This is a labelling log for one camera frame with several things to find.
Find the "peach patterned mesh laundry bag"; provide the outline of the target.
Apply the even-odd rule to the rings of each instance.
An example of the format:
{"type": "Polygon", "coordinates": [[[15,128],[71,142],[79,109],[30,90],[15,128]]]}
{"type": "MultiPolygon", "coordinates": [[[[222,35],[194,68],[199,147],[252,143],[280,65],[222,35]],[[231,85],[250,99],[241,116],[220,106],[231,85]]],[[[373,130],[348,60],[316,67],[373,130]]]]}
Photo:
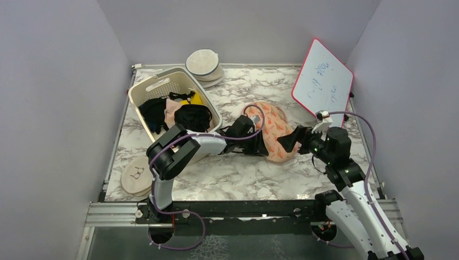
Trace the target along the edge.
{"type": "Polygon", "coordinates": [[[285,113],[277,106],[266,101],[257,101],[247,105],[242,114],[249,118],[259,118],[256,130],[261,130],[255,141],[253,154],[265,157],[272,163],[285,163],[297,153],[300,144],[295,144],[292,151],[287,152],[278,142],[279,137],[289,135],[293,128],[287,122],[285,113]]]}

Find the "cream plastic laundry basket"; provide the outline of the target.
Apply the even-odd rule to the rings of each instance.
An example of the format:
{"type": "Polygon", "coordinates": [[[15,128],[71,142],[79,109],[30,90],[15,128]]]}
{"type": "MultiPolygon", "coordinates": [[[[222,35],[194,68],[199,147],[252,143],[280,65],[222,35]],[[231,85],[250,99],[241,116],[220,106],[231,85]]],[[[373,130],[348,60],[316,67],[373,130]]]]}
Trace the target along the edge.
{"type": "Polygon", "coordinates": [[[215,132],[222,126],[216,106],[183,68],[169,69],[133,85],[128,96],[152,142],[177,122],[198,132],[215,132]]]}

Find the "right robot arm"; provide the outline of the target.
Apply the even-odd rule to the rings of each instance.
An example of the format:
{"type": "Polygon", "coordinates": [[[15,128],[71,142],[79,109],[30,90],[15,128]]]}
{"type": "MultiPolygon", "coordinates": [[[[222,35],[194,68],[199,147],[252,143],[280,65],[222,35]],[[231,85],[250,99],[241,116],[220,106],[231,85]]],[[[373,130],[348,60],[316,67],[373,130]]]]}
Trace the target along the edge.
{"type": "Polygon", "coordinates": [[[347,130],[331,127],[322,139],[311,127],[299,126],[277,140],[288,152],[300,143],[300,154],[311,153],[325,163],[325,175],[336,189],[317,194],[312,213],[333,221],[364,259],[424,259],[420,248],[411,247],[390,223],[363,170],[351,159],[347,130]]]}

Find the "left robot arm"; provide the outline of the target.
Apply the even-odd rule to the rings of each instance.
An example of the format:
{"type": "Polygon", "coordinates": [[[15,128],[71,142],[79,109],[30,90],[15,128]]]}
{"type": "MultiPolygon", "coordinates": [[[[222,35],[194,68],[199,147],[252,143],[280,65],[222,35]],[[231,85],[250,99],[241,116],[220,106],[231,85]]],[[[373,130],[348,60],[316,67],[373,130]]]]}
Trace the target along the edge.
{"type": "Polygon", "coordinates": [[[227,153],[268,156],[264,123],[263,116],[241,115],[232,125],[212,133],[189,131],[180,124],[167,130],[146,152],[153,175],[150,216],[159,223],[169,218],[174,179],[194,157],[227,153]]]}

